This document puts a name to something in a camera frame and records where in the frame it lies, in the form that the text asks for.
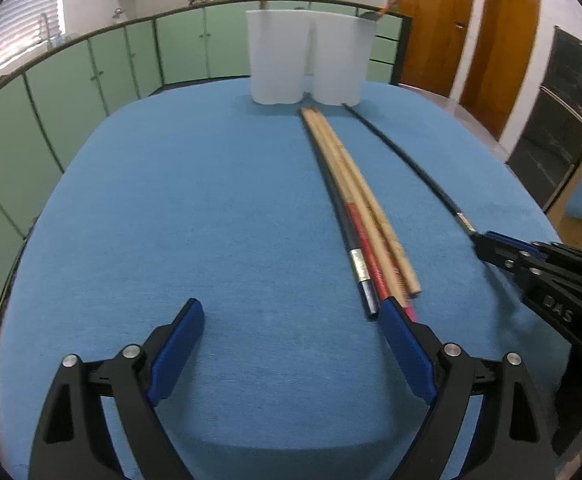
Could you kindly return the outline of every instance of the window blinds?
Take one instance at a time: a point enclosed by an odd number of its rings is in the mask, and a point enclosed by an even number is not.
[[[59,33],[58,0],[4,0],[0,4],[0,66]]]

